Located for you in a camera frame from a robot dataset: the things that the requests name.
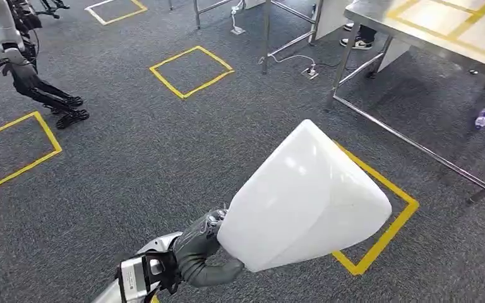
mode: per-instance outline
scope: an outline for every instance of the electrical cable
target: electrical cable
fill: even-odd
[[[313,60],[313,58],[308,57],[308,56],[304,56],[304,55],[293,55],[293,56],[290,56],[290,57],[287,57],[287,58],[283,58],[283,59],[281,59],[279,61],[278,61],[278,59],[276,59],[276,57],[274,55],[269,55],[269,56],[272,57],[274,59],[274,61],[276,61],[276,63],[282,63],[284,61],[287,61],[287,60],[291,60],[291,59],[300,57],[300,58],[306,58],[306,59],[311,60],[311,66],[315,66],[316,65],[315,60]]]
[[[278,60],[274,55],[269,55],[269,56],[272,57],[272,59],[274,59],[274,61],[276,61],[276,63],[282,63],[284,61],[294,59],[294,58],[297,58],[297,57],[306,58],[306,59],[311,60],[311,67],[312,68],[314,68],[317,65],[327,66],[329,68],[336,68],[341,63],[341,62],[338,62],[337,64],[334,64],[334,65],[330,65],[330,64],[327,64],[327,63],[316,63],[315,60],[313,60],[313,58],[308,57],[308,56],[304,56],[304,55],[294,55],[294,56],[290,56],[290,57],[287,57],[287,58],[283,58],[281,60]],[[258,64],[262,64],[264,59],[265,59],[264,57],[261,57],[260,60],[258,61]],[[346,71],[353,71],[353,70],[355,70],[355,68],[351,69],[351,68],[345,67],[345,70]]]
[[[239,3],[237,3],[237,6],[233,6],[231,7],[231,19],[233,20],[233,29],[236,30],[236,26],[235,26],[235,14],[237,13],[237,11],[239,11],[240,6],[241,4],[244,3],[244,0],[240,0]]]

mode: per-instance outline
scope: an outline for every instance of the metal stand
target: metal stand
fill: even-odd
[[[196,15],[196,28],[197,29],[201,29],[201,25],[200,25],[200,15],[205,13],[206,11],[210,11],[211,9],[213,8],[217,8],[223,4],[226,4],[228,2],[230,2],[232,0],[222,0],[220,2],[217,2],[207,8],[204,8],[204,9],[199,9],[198,8],[198,0],[193,0],[193,4],[194,4],[194,13]]]
[[[475,185],[479,186],[481,188],[481,191],[479,191],[477,194],[473,195],[470,198],[470,201],[472,201],[472,202],[480,201],[480,199],[482,199],[482,198],[485,197],[485,182],[483,180],[481,180],[478,177],[470,174],[466,170],[461,169],[460,167],[458,167],[457,165],[455,165],[451,161],[449,161],[449,160],[443,158],[442,156],[436,154],[435,152],[431,151],[430,149],[426,148],[425,146],[422,146],[421,144],[415,142],[414,140],[406,137],[405,135],[403,135],[400,132],[394,130],[393,128],[391,128],[390,126],[388,126],[385,123],[381,122],[377,118],[369,115],[368,113],[366,113],[363,110],[357,108],[352,103],[348,102],[347,100],[345,100],[342,97],[339,97],[337,95],[337,90],[339,89],[339,87],[341,85],[343,85],[345,82],[347,82],[350,79],[352,79],[355,75],[357,75],[358,73],[360,73],[362,70],[364,70],[365,68],[367,68],[368,66],[370,66],[375,61],[381,59],[381,57],[383,57],[385,55],[386,51],[387,51],[387,48],[385,47],[374,58],[372,58],[371,60],[369,60],[369,61],[365,62],[364,64],[362,64],[356,70],[354,70],[353,72],[351,72],[350,74],[348,74],[345,78],[342,78],[343,71],[344,71],[344,69],[345,69],[345,67],[347,65],[348,60],[349,60],[350,51],[352,50],[352,47],[354,46],[354,41],[356,39],[356,35],[358,33],[359,28],[360,28],[360,23],[359,22],[355,22],[354,23],[354,26],[352,27],[352,31],[351,31],[351,33],[349,35],[349,43],[347,44],[347,47],[343,51],[343,55],[341,57],[341,63],[339,64],[339,67],[337,68],[336,75],[335,75],[335,79],[333,80],[333,83],[332,83],[333,98],[335,100],[341,102],[343,105],[347,106],[348,108],[352,109],[353,111],[357,112],[358,114],[360,114],[360,115],[364,116],[365,118],[369,119],[370,121],[374,122],[375,124],[379,125],[381,128],[387,130],[389,133],[392,133],[396,137],[400,138],[402,141],[405,141],[406,143],[408,143],[408,144],[412,145],[413,147],[417,148],[418,150],[421,150],[422,152],[426,153],[427,155],[429,155],[434,160],[436,160],[439,163],[443,164],[445,167],[447,167],[447,168],[451,169],[452,171],[456,172],[458,175],[461,175],[465,179],[467,179],[467,180],[471,181],[472,183],[474,183]]]
[[[288,43],[284,44],[283,46],[281,46],[280,48],[278,48],[277,50],[273,51],[273,52],[268,52],[268,43],[269,43],[269,38],[270,38],[270,6],[271,4],[274,4],[276,6],[278,6],[279,8],[283,9],[284,11],[288,11],[290,12],[291,14],[307,21],[307,22],[310,22],[311,24],[314,25],[314,28],[312,30],[310,30],[309,32],[307,33],[304,33],[302,34],[301,36],[289,41]],[[280,2],[277,2],[275,0],[266,0],[265,1],[265,33],[264,33],[264,39],[263,39],[263,57],[261,58],[260,62],[261,62],[261,72],[263,74],[266,74],[266,70],[267,70],[267,64],[268,64],[268,58],[270,56],[274,56],[275,54],[281,52],[282,50],[308,38],[311,36],[311,41],[314,41],[315,40],[315,34],[317,33],[317,26],[319,24],[319,21],[321,19],[321,10],[322,10],[322,6],[323,6],[323,0],[319,0],[318,1],[318,6],[316,8],[316,15],[314,18],[310,18],[302,13],[300,13],[299,11],[295,10],[295,9],[292,9],[290,7],[288,7],[287,5],[283,4],[283,3],[280,3]]]

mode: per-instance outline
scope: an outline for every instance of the power cord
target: power cord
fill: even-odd
[[[236,34],[244,33],[244,30],[235,25],[235,14],[244,6],[244,0],[240,0],[236,6],[231,7],[231,20],[233,20],[233,30],[232,32]]]

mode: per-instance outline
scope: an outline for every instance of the sneaker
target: sneaker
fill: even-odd
[[[344,47],[347,47],[347,44],[349,43],[349,39],[341,39],[339,41],[339,44],[343,45]],[[363,50],[368,50],[368,49],[371,49],[373,47],[373,42],[367,42],[367,41],[364,41],[362,38],[360,37],[356,37],[356,42],[354,43],[354,46],[352,47],[352,49],[363,49]]]
[[[350,32],[353,27],[354,27],[354,22],[350,22],[343,25],[343,29],[346,30],[347,32]]]

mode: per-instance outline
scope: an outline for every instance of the white plastic shell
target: white plastic shell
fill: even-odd
[[[305,120],[234,196],[218,240],[256,272],[357,244],[391,212],[373,180]]]

